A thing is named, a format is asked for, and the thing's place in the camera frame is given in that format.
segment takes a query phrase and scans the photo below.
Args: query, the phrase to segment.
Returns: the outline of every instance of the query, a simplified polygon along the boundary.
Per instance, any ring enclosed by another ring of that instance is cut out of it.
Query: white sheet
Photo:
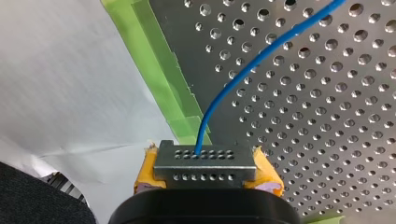
[[[174,136],[99,0],[0,4],[0,161],[61,171],[107,223]]]

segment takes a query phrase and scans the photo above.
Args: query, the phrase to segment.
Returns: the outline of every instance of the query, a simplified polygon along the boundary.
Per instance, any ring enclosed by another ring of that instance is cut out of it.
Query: blue cable
[[[230,82],[227,84],[226,87],[219,93],[218,96],[212,101],[210,104],[209,108],[206,110],[204,117],[201,122],[201,126],[199,127],[199,132],[197,136],[197,142],[195,144],[195,150],[194,154],[195,155],[200,155],[201,150],[202,150],[202,143],[204,141],[204,134],[205,134],[205,128],[207,123],[209,122],[210,117],[212,116],[213,112],[215,109],[218,107],[220,102],[224,99],[224,97],[236,86],[238,83],[244,79],[250,72],[251,69],[255,68],[260,62],[264,59],[266,59],[268,56],[270,56],[277,48],[282,46],[284,43],[288,42],[292,38],[294,38],[296,35],[301,34],[311,26],[313,26],[315,23],[320,21],[321,19],[325,18],[329,14],[331,14],[333,11],[335,11],[337,8],[339,8],[342,4],[345,3],[346,0],[333,0],[330,2],[329,5],[324,7],[322,10],[320,10],[317,14],[314,16],[310,17],[306,21],[303,21],[300,24],[295,25],[291,30],[287,31],[285,34],[283,34],[280,38],[278,38],[276,41],[274,41],[270,46],[268,46],[266,49],[264,49],[262,52],[260,52],[250,63],[247,64],[247,66],[242,69],[239,74]]]

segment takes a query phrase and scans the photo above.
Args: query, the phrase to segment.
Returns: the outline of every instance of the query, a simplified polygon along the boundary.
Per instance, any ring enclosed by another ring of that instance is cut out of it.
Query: green tape
[[[149,0],[102,3],[177,140],[183,145],[195,144],[203,114],[166,43]],[[204,142],[211,144],[207,134]]]
[[[333,217],[333,218],[328,218],[328,219],[324,219],[321,221],[310,222],[308,224],[340,224],[340,221],[343,218],[344,217]]]

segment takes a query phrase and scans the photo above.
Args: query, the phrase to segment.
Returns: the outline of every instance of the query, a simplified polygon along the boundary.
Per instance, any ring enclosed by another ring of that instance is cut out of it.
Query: gray metal surface
[[[156,179],[165,180],[171,189],[242,188],[244,181],[254,180],[256,165],[248,147],[203,146],[200,156],[193,150],[194,146],[161,141],[154,164]]]
[[[260,49],[329,2],[150,1],[204,111]],[[262,62],[209,123],[214,144],[265,148],[302,217],[395,208],[394,2],[347,1]]]

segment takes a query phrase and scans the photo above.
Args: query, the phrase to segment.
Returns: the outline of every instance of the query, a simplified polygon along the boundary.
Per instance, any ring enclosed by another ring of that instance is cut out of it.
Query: metal connector
[[[169,189],[242,188],[244,181],[254,180],[256,165],[252,150],[238,146],[203,146],[201,155],[194,146],[175,146],[161,141],[154,175]]]

